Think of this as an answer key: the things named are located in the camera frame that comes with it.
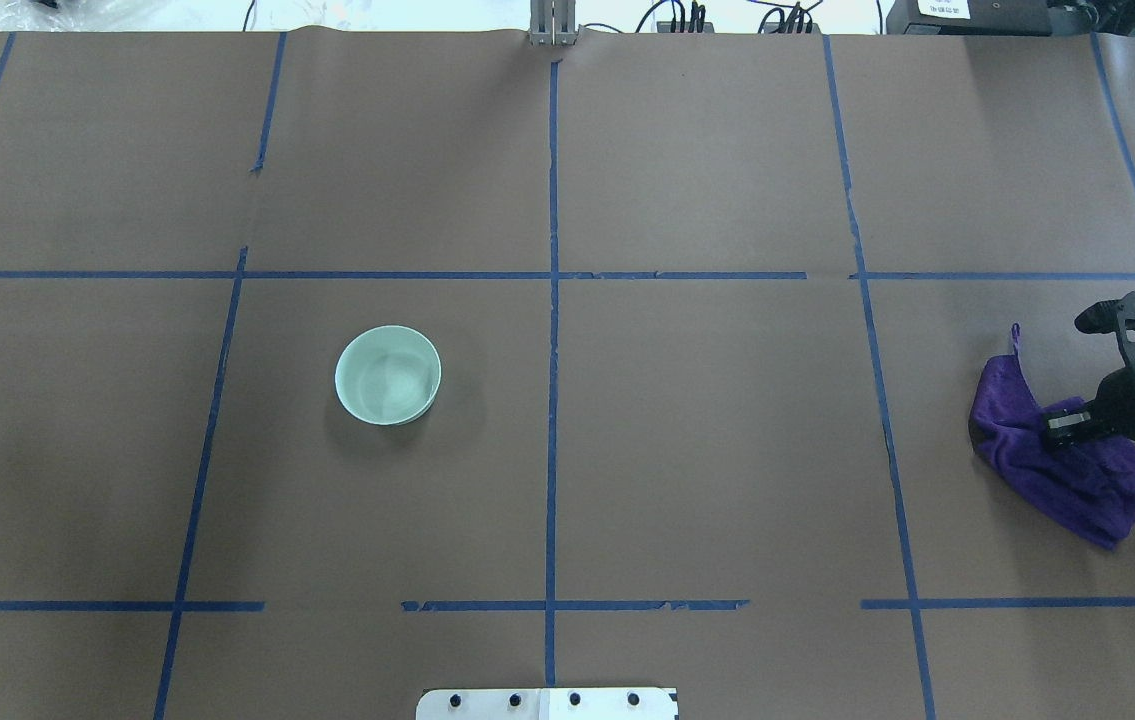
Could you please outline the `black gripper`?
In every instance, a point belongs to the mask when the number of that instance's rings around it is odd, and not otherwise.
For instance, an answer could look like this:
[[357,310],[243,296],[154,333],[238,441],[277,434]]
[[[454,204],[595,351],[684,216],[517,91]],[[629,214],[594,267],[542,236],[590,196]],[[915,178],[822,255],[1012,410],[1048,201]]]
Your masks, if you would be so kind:
[[1096,395],[1083,409],[1066,407],[1043,415],[1046,447],[1067,447],[1108,437],[1135,441],[1135,375],[1130,368],[1105,375]]

